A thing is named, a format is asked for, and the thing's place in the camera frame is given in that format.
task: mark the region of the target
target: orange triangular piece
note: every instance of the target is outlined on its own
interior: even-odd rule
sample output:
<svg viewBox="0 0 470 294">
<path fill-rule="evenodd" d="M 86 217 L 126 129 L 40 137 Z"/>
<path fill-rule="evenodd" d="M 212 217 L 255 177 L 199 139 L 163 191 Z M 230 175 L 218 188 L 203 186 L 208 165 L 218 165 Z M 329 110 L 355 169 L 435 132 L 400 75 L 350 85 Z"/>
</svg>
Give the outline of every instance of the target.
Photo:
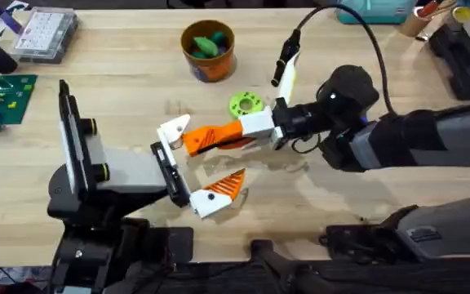
<svg viewBox="0 0 470 294">
<path fill-rule="evenodd" d="M 224 179 L 219 180 L 204 189 L 219 194 L 228 195 L 232 200 L 234 200 L 237 197 L 238 193 L 241 191 L 245 172 L 246 169 L 243 168 L 240 171 L 236 171 L 233 174 L 226 176 Z"/>
</svg>

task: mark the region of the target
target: black cable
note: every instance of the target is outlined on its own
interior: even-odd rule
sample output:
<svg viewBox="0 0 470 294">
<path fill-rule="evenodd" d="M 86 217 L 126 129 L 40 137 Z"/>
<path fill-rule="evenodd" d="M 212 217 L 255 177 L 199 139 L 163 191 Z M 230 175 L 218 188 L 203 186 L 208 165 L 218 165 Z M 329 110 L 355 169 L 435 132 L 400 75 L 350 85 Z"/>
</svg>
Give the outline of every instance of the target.
<svg viewBox="0 0 470 294">
<path fill-rule="evenodd" d="M 170 4 L 170 0 L 166 0 L 166 8 L 167 9 L 175 9 L 175 6 Z"/>
<path fill-rule="evenodd" d="M 252 261 L 247 261 L 247 262 L 242 262 L 240 264 L 232 265 L 229 266 L 225 269 L 220 269 L 217 272 L 213 274 L 205 274 L 202 276 L 191 276 L 191 277 L 171 277 L 170 275 L 166 276 L 167 279 L 171 280 L 176 280 L 176 281 L 189 281 L 189 280 L 202 280 L 202 279 L 209 279 L 209 278 L 214 278 L 218 277 L 221 274 L 224 274 L 226 272 L 229 272 L 230 270 L 236 270 L 236 269 L 241 269 L 243 267 L 246 267 L 248 265 L 251 265 L 253 262 Z"/>
<path fill-rule="evenodd" d="M 2 273 L 4 273 L 13 283 L 17 283 L 11 276 L 9 273 L 7 273 L 6 270 L 4 270 L 2 267 L 0 267 L 0 270 L 2 271 Z"/>
<path fill-rule="evenodd" d="M 153 294 L 159 293 L 159 289 L 161 289 L 161 286 L 162 286 L 162 284 L 164 283 L 165 280 L 166 280 L 166 275 L 162 276 L 161 282 L 159 282 L 159 284 L 155 288 L 155 291 L 153 291 Z"/>
<path fill-rule="evenodd" d="M 159 290 L 158 288 L 160 287 L 160 285 L 162 284 L 162 281 L 164 281 L 164 279 L 166 279 L 168 273 L 166 272 L 168 269 L 162 267 L 160 270 L 157 270 L 155 271 L 151 276 L 143 279 L 142 283 L 140 285 L 135 285 L 134 288 L 132 289 L 131 291 L 131 294 L 137 294 L 139 293 L 141 290 L 143 290 L 146 286 L 148 286 L 148 284 L 150 284 L 154 278 L 156 278 L 158 275 L 161 275 L 162 274 L 162 279 L 161 279 L 161 282 L 159 283 L 159 286 L 157 286 L 156 290 L 155 290 L 155 293 L 157 293 Z"/>
<path fill-rule="evenodd" d="M 317 134 L 317 143 L 316 143 L 312 148 L 306 149 L 306 150 L 304 150 L 304 151 L 299 151 L 299 150 L 297 149 L 297 143 L 298 143 L 300 140 L 302 140 L 302 141 L 304 141 L 304 142 L 307 141 L 307 140 L 305 140 L 305 139 L 303 139 L 303 138 L 297 138 L 297 139 L 293 140 L 293 143 L 291 143 L 291 148 L 293 149 L 293 151 L 295 151 L 295 152 L 298 153 L 298 154 L 308 154 L 308 153 L 314 151 L 316 148 L 318 148 L 318 146 L 322 143 L 322 138 L 321 138 L 320 134 Z"/>
<path fill-rule="evenodd" d="M 345 6 L 345 5 L 342 5 L 342 4 L 327 4 L 327 5 L 322 5 L 322 6 L 316 7 L 316 8 L 313 9 L 311 12 L 309 12 L 309 13 L 302 19 L 302 21 L 300 21 L 299 25 L 297 26 L 297 29 L 298 29 L 298 30 L 302 29 L 302 27 L 303 27 L 315 14 L 317 14 L 319 11 L 322 11 L 322 10 L 327 9 L 327 8 L 338 8 L 338 9 L 341 9 L 341 10 L 343 10 L 343 11 L 346 11 L 346 12 L 349 13 L 350 15 L 354 16 L 354 17 L 358 20 L 358 22 L 362 25 L 362 27 L 364 27 L 364 29 L 366 30 L 366 33 L 367 33 L 367 35 L 369 36 L 369 39 L 370 39 L 371 42 L 373 43 L 373 47 L 375 48 L 376 56 L 378 57 L 378 60 L 379 60 L 380 73 L 381 73 L 381 75 L 382 75 L 382 88 L 383 88 L 383 90 L 384 90 L 385 106 L 386 106 L 386 108 L 388 109 L 388 112 L 389 112 L 391 115 L 396 116 L 397 113 L 396 113 L 395 110 L 392 108 L 391 99 L 389 98 L 389 91 L 388 91 L 388 75 L 387 75 L 387 73 L 386 73 L 384 58 L 382 57 L 382 51 L 380 50 L 379 44 L 378 44 L 378 42 L 376 41 L 376 37 L 375 37 L 375 35 L 373 34 L 373 31 L 371 30 L 371 28 L 369 27 L 369 25 L 364 21 L 364 19 L 362 19 L 361 16 L 360 16 L 356 11 L 354 11 L 353 9 L 351 9 L 351 8 Z"/>
</svg>

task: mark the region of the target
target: yellow object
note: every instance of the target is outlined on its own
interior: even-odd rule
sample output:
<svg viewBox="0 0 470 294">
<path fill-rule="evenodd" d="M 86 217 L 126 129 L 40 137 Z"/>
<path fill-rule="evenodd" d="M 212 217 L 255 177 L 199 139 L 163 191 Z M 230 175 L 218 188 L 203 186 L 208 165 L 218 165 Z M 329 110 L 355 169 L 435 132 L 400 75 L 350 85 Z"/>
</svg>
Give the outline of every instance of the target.
<svg viewBox="0 0 470 294">
<path fill-rule="evenodd" d="M 465 24 L 470 20 L 470 7 L 456 7 L 453 10 L 453 17 L 460 24 Z"/>
</svg>

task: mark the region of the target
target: plastic storage box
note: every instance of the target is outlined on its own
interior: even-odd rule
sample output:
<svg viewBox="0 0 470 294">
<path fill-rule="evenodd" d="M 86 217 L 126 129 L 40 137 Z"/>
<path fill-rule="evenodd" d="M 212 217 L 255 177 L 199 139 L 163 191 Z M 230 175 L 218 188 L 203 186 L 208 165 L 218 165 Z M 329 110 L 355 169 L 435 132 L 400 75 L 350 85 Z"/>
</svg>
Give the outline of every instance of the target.
<svg viewBox="0 0 470 294">
<path fill-rule="evenodd" d="M 415 0 L 339 0 L 339 4 L 358 12 L 368 24 L 401 24 L 412 12 Z M 343 24 L 358 24 L 349 13 L 341 10 L 337 13 Z"/>
<path fill-rule="evenodd" d="M 59 64 L 77 26 L 73 9 L 35 7 L 10 52 L 19 61 Z"/>
</svg>

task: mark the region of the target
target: green object in bowl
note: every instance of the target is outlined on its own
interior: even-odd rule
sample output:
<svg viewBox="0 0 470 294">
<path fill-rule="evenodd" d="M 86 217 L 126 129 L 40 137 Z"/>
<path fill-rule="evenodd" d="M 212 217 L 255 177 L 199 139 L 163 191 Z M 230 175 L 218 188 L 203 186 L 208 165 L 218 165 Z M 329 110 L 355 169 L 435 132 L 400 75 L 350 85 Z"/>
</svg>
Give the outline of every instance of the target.
<svg viewBox="0 0 470 294">
<path fill-rule="evenodd" d="M 192 56 L 195 57 L 195 58 L 198 58 L 198 59 L 206 59 L 208 58 L 208 56 L 206 54 L 204 54 L 204 52 L 202 51 L 194 51 L 192 53 Z"/>
<path fill-rule="evenodd" d="M 226 34 L 221 32 L 221 31 L 216 31 L 214 32 L 210 40 L 213 41 L 213 43 L 217 44 L 218 46 L 225 45 L 226 43 Z"/>
<path fill-rule="evenodd" d="M 211 41 L 209 38 L 205 37 L 194 37 L 193 41 L 202 53 L 206 54 L 209 57 L 215 57 L 219 54 L 219 48 L 217 44 Z"/>
</svg>

